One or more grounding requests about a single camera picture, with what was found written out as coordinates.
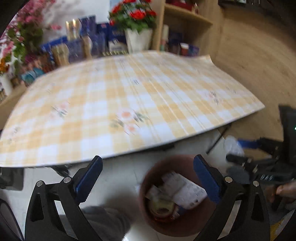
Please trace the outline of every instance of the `shelf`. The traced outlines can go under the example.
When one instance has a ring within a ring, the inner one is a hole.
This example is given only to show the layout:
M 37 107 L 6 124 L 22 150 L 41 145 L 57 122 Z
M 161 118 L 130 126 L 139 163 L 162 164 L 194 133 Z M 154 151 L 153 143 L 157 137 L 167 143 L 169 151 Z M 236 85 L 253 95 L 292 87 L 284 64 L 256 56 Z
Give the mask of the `shelf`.
M 211 21 L 207 20 L 206 18 L 204 18 L 201 15 L 195 14 L 189 10 L 186 10 L 184 8 L 177 7 L 172 4 L 168 4 L 168 3 L 165 4 L 165 13 L 168 13 L 168 14 L 171 14 L 174 16 L 178 16 L 178 17 L 181 17 L 181 18 L 187 19 L 187 20 L 193 20 L 196 22 L 204 22 L 204 23 L 211 24 L 211 25 L 213 24 Z

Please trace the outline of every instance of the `brown bowl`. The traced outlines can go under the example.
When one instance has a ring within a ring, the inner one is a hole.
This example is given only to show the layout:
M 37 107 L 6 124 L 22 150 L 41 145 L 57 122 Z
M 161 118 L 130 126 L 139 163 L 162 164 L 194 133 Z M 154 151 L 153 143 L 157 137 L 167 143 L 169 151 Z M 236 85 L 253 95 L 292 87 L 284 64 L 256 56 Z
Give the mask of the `brown bowl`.
M 162 183 L 161 176 L 167 172 L 175 171 L 190 181 L 200 185 L 200 181 L 193 170 L 193 155 L 175 155 L 168 157 L 154 165 L 145 176 L 139 194 L 140 211 L 148 224 L 157 232 L 172 237 L 186 237 L 200 232 L 214 212 L 216 204 L 207 197 L 196 208 L 169 223 L 154 220 L 147 209 L 145 194 L 152 185 Z

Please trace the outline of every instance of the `yellow plaid tablecloth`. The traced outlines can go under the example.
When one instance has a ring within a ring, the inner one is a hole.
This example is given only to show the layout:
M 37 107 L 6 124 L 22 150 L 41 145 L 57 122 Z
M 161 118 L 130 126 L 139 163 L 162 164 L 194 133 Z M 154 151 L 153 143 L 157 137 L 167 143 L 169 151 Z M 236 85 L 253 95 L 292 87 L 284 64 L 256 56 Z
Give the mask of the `yellow plaid tablecloth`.
M 264 108 L 210 57 L 144 52 L 85 61 L 35 81 L 0 139 L 1 167 L 66 164 L 196 135 Z

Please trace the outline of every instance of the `hand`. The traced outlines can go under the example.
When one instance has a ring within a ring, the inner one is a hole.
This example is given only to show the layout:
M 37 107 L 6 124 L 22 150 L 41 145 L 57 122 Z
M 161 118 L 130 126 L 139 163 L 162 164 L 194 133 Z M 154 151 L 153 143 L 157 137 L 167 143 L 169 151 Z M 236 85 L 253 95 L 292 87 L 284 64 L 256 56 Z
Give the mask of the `hand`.
M 289 198 L 288 202 L 296 200 L 296 181 L 280 185 L 277 188 L 275 186 L 265 189 L 266 198 L 269 202 L 274 202 L 275 195 Z

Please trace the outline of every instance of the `screw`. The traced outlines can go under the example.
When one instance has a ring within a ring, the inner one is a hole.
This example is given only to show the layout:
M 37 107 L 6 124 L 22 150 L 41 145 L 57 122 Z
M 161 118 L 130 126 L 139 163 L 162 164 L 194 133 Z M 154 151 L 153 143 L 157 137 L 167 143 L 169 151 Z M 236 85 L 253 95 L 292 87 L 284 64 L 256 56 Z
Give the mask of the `screw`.
M 43 184 L 43 182 L 42 182 L 42 181 L 38 181 L 38 182 L 36 183 L 36 186 L 37 186 L 37 187 L 41 187 L 41 186 L 42 186 L 42 184 Z
M 63 179 L 63 182 L 64 183 L 69 183 L 71 181 L 71 178 L 70 177 L 65 177 L 64 179 Z
M 227 182 L 227 183 L 231 183 L 231 182 L 232 182 L 232 178 L 231 178 L 231 177 L 226 177 L 226 178 L 225 178 L 225 182 Z
M 259 186 L 259 182 L 257 182 L 257 181 L 253 181 L 253 185 L 254 185 L 255 187 L 258 187 L 258 186 Z

